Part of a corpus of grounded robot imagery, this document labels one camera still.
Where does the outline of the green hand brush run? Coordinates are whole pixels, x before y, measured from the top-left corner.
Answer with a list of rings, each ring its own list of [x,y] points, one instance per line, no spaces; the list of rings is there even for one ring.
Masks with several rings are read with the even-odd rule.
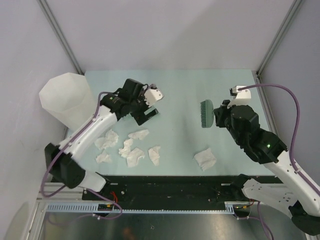
[[[214,123],[213,102],[206,99],[200,103],[200,120],[202,128],[211,128]]]

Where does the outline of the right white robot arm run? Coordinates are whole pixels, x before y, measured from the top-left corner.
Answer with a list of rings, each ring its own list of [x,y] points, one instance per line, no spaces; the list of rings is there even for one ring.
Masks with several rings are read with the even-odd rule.
[[[304,233],[320,233],[320,187],[296,163],[290,152],[274,133],[260,127],[259,115],[248,105],[220,107],[210,110],[219,128],[225,128],[235,143],[253,161],[270,170],[285,185],[284,188],[264,186],[252,177],[241,174],[230,188],[231,196],[262,202],[291,219]]]

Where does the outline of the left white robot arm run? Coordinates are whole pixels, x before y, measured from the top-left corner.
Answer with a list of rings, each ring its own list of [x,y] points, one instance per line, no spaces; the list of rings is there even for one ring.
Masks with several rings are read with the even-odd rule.
[[[58,145],[49,143],[45,147],[47,170],[43,180],[52,175],[69,189],[89,189],[98,199],[107,199],[111,188],[106,184],[106,179],[96,172],[83,169],[78,161],[103,132],[123,117],[131,115],[141,126],[157,115],[158,110],[153,106],[163,97],[155,84],[143,84],[130,78],[114,92],[100,92],[94,114],[70,137]]]

